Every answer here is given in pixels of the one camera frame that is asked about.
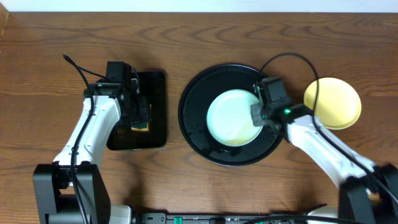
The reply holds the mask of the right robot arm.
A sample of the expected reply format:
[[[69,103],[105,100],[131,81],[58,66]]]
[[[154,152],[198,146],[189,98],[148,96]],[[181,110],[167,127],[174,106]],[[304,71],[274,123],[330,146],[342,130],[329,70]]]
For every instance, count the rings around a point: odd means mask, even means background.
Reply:
[[[255,126],[273,133],[310,156],[339,190],[338,207],[308,212],[307,223],[397,223],[397,167],[379,166],[327,130],[314,111],[293,105],[280,78],[257,81],[259,102],[251,106]]]

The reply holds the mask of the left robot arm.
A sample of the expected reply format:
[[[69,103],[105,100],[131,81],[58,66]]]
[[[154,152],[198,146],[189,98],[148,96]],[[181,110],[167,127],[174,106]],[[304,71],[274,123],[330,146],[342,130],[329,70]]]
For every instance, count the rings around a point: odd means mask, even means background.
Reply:
[[[150,119],[139,85],[138,72],[124,62],[108,62],[105,77],[86,84],[67,144],[33,173],[41,223],[132,223],[131,207],[111,203],[99,164],[115,125],[130,128]]]

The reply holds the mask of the yellow plate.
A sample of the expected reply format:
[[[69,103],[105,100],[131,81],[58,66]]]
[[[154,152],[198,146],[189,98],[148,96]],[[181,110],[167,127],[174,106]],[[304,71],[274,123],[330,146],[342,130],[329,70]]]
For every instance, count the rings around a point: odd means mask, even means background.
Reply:
[[[343,80],[319,79],[319,94],[315,115],[328,129],[345,129],[361,115],[361,100],[357,91]]]

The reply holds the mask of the light blue plate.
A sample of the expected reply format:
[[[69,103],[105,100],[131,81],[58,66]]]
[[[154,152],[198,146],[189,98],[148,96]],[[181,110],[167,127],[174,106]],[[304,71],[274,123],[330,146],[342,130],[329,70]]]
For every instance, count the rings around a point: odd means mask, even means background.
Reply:
[[[259,98],[246,90],[228,90],[217,96],[206,114],[206,125],[211,136],[229,147],[244,146],[252,142],[262,131],[253,125],[251,106]]]

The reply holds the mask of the yellow green scrub sponge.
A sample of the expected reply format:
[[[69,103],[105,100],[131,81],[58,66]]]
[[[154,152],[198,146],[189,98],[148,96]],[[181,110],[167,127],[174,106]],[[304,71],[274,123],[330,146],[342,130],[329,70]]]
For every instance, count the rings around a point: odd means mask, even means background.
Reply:
[[[149,123],[152,121],[152,105],[139,109],[138,121],[131,124],[135,132],[149,132]]]

